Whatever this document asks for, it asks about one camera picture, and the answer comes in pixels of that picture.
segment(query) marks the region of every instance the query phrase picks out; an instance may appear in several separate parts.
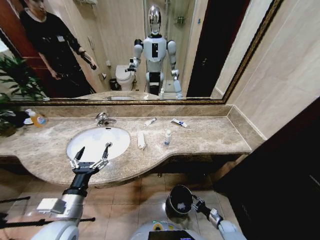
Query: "tile floor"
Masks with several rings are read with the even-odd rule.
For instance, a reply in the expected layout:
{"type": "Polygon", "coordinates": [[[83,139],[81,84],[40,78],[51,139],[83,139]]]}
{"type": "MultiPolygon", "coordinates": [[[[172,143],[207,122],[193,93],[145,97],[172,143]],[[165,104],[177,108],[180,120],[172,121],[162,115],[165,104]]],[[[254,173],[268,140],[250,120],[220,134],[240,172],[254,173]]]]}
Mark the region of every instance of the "tile floor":
{"type": "MultiPolygon", "coordinates": [[[[182,229],[192,229],[206,239],[221,240],[222,237],[202,214],[190,212],[185,219],[168,218],[165,212],[166,197],[177,184],[186,185],[193,194],[203,198],[209,208],[216,208],[220,215],[239,228],[227,197],[212,190],[208,176],[186,174],[150,174],[131,183],[112,187],[88,189],[82,218],[95,217],[95,222],[79,224],[80,239],[128,240],[138,227],[153,220],[168,221],[182,229]]],[[[42,198],[59,197],[65,187],[52,185],[32,178],[21,193],[31,196],[26,201],[16,202],[8,212],[8,222],[37,221],[49,216],[37,213],[36,207],[42,198]]],[[[0,230],[0,240],[30,239],[41,227],[16,227],[0,230]]]]}

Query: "black shirt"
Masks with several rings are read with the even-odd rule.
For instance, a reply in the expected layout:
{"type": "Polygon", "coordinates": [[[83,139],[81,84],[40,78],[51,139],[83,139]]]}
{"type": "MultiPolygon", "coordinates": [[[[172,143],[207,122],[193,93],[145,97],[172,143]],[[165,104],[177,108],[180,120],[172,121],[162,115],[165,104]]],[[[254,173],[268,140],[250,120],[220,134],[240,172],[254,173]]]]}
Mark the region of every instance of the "black shirt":
{"type": "Polygon", "coordinates": [[[70,49],[79,54],[80,44],[59,17],[47,12],[46,20],[38,22],[22,11],[20,21],[34,48],[45,56],[55,72],[66,74],[81,69],[70,49]]]}

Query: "toothpaste tube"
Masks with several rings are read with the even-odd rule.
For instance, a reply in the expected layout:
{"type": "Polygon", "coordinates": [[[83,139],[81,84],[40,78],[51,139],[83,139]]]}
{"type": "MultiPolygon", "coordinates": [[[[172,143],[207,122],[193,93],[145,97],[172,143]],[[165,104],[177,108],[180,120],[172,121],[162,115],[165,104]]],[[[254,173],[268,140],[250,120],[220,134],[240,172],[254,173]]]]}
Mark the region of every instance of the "toothpaste tube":
{"type": "Polygon", "coordinates": [[[182,127],[188,127],[188,125],[187,124],[185,124],[183,121],[179,121],[179,120],[177,120],[177,119],[172,119],[171,120],[171,122],[174,122],[174,123],[176,123],[176,124],[179,124],[179,125],[181,125],[182,127]]]}
{"type": "Polygon", "coordinates": [[[150,124],[154,123],[156,120],[157,120],[156,117],[155,117],[155,118],[152,118],[151,120],[148,120],[148,121],[144,122],[144,125],[145,125],[145,126],[149,126],[150,124]]]}

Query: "orange bottle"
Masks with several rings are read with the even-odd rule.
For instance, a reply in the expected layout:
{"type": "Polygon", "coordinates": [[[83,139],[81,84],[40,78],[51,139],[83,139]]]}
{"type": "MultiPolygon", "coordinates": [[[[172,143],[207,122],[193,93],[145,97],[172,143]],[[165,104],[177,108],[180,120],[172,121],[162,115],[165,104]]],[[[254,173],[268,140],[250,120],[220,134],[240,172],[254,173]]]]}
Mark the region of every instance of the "orange bottle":
{"type": "Polygon", "coordinates": [[[44,116],[32,111],[31,109],[27,109],[25,112],[30,116],[33,124],[38,128],[41,128],[48,123],[48,120],[44,116]]]}

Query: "mirror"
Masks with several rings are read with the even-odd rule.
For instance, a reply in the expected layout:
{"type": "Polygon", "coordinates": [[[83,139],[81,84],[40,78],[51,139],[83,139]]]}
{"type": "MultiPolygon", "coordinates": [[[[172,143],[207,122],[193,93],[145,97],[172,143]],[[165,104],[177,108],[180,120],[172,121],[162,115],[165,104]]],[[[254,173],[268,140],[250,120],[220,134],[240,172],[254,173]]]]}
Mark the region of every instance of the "mirror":
{"type": "Polygon", "coordinates": [[[271,3],[4,0],[0,93],[11,101],[222,100],[271,3]]]}

